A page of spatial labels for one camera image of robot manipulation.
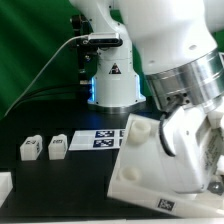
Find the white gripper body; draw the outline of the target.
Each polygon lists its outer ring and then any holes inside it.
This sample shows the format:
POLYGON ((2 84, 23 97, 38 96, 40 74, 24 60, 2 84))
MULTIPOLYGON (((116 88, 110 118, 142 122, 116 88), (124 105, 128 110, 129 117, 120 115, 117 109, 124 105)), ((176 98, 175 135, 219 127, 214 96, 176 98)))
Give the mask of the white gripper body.
POLYGON ((164 135, 174 156, 160 150, 170 188, 177 193, 207 189, 223 149, 219 129, 213 129, 203 110, 179 107, 165 122, 164 135))

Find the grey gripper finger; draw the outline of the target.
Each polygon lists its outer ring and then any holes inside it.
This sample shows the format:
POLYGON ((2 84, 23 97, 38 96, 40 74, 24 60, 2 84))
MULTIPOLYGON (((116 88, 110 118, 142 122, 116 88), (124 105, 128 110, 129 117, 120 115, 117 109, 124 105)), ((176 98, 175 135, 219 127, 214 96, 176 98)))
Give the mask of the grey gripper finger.
POLYGON ((216 195, 223 195, 224 194, 224 179, 222 175, 213 176, 209 185, 208 190, 216 195))

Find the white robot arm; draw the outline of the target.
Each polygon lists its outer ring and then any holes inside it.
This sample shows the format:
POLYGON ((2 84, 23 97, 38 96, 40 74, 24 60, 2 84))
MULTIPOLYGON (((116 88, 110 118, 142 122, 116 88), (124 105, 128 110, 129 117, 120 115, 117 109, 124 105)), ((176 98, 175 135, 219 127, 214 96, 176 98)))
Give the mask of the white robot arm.
POLYGON ((176 193, 206 190, 221 155, 220 127, 211 115, 224 94, 224 65, 207 28, 204 0, 119 0, 137 48, 158 121, 128 120, 122 150, 144 149, 159 161, 176 193))

